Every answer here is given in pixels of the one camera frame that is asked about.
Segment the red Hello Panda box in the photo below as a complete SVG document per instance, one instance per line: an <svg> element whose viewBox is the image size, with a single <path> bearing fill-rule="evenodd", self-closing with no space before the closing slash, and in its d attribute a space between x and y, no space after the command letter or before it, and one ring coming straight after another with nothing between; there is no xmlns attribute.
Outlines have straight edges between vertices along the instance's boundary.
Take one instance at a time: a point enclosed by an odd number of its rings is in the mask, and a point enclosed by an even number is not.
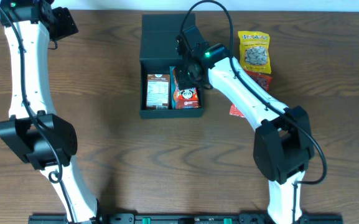
<svg viewBox="0 0 359 224"><path fill-rule="evenodd" d="M177 110L201 108L197 89L188 88L179 90L178 83L175 91L175 101Z"/></svg>

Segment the brown white snack box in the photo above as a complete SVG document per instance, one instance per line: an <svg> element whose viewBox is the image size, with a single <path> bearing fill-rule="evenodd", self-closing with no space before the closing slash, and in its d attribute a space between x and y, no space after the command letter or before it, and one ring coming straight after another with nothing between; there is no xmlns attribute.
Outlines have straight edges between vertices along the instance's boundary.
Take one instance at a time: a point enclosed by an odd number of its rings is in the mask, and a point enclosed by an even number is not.
<svg viewBox="0 0 359 224"><path fill-rule="evenodd" d="M146 108L148 110L168 110L170 93L169 74L147 75Z"/></svg>

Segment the black gift box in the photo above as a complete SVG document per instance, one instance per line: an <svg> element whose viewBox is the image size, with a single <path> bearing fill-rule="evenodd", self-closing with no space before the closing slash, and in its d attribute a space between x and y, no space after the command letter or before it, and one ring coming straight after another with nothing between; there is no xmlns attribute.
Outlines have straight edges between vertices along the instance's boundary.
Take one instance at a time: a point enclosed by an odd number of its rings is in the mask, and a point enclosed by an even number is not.
<svg viewBox="0 0 359 224"><path fill-rule="evenodd" d="M139 115L142 119L161 118L198 118L204 113L203 90L198 89L200 108L177 110L169 106L167 110L149 110L147 101L147 76L149 74L169 74L170 68L183 64L182 57L177 54L177 36L180 26L195 25L195 15L190 14L144 14L142 16L142 36L139 62L141 65L141 102Z"/></svg>

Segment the yellow seed snack bag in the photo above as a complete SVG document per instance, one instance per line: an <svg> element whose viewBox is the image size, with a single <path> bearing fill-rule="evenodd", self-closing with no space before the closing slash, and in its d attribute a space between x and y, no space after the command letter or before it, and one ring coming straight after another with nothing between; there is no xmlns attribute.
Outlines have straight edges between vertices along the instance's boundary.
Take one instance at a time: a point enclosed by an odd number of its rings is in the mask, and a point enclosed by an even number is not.
<svg viewBox="0 0 359 224"><path fill-rule="evenodd" d="M271 74L270 36L259 31L238 31L240 65L244 70Z"/></svg>

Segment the red dried cranberry bag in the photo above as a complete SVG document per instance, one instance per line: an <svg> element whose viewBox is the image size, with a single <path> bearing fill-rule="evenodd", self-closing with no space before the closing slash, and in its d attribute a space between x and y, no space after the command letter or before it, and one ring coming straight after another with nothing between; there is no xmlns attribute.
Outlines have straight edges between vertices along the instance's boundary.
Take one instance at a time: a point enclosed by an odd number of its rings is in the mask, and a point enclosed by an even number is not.
<svg viewBox="0 0 359 224"><path fill-rule="evenodd" d="M272 78L269 75L265 75L263 73L258 73L258 72L252 72L249 70L245 70L245 72L261 87L263 88L265 91L269 91L269 84L272 81ZM237 116L237 117L241 117L244 118L244 114L234 105L231 105L230 108L230 115L232 116Z"/></svg>

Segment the teal coconut cookie box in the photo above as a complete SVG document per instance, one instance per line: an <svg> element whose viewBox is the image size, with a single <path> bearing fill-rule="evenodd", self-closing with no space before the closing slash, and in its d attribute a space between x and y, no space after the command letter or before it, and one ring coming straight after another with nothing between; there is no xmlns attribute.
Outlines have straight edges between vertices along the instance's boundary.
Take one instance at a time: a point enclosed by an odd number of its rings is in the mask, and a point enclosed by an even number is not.
<svg viewBox="0 0 359 224"><path fill-rule="evenodd" d="M175 91L177 82L175 77L175 66L170 67L170 102L173 110L176 110Z"/></svg>

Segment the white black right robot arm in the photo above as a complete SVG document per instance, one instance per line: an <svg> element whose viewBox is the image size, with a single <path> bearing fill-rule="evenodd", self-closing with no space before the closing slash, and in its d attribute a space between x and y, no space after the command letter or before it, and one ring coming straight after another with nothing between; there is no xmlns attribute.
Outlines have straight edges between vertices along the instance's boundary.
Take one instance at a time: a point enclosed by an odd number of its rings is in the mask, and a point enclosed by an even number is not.
<svg viewBox="0 0 359 224"><path fill-rule="evenodd" d="M254 130L254 161L269 182L268 215L274 223L297 222L298 188L314 156L309 115L273 98L242 69L232 49L211 46L196 27L182 29L177 42L183 58L175 73L179 89L212 87L240 110Z"/></svg>

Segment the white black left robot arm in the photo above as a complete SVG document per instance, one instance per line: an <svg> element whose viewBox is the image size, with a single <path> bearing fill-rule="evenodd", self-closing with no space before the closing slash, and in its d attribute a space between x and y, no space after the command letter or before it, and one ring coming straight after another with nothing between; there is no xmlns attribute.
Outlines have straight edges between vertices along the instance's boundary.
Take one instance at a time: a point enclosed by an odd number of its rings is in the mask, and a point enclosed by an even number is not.
<svg viewBox="0 0 359 224"><path fill-rule="evenodd" d="M34 217L37 223L102 223L98 199L78 168L75 128L57 116L49 85L50 43L78 33L66 7L51 1L0 0L0 23L9 44L12 97L0 138L25 164L52 184L65 207L62 217Z"/></svg>

